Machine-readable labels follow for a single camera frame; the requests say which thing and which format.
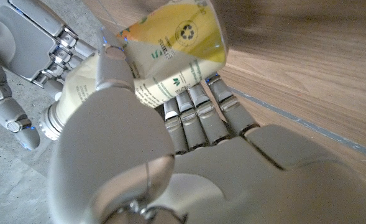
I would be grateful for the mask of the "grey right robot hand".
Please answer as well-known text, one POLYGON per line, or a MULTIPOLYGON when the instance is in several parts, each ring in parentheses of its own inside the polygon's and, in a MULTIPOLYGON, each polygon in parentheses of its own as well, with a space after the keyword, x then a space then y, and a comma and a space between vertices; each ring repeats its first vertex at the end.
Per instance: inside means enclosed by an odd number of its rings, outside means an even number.
POLYGON ((40 137, 13 99, 5 71, 33 83, 59 99, 61 80, 95 49, 42 1, 0 0, 0 124, 28 150, 40 137))

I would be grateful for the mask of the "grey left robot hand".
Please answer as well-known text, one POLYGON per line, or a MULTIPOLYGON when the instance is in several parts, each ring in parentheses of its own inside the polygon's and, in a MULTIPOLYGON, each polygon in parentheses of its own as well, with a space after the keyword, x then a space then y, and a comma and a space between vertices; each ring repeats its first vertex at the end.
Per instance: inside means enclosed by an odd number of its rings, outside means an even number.
POLYGON ((366 223, 366 181, 316 142, 240 112, 226 140, 178 153, 131 92, 119 49, 90 56, 66 84, 79 76, 94 91, 53 152, 55 223, 366 223))

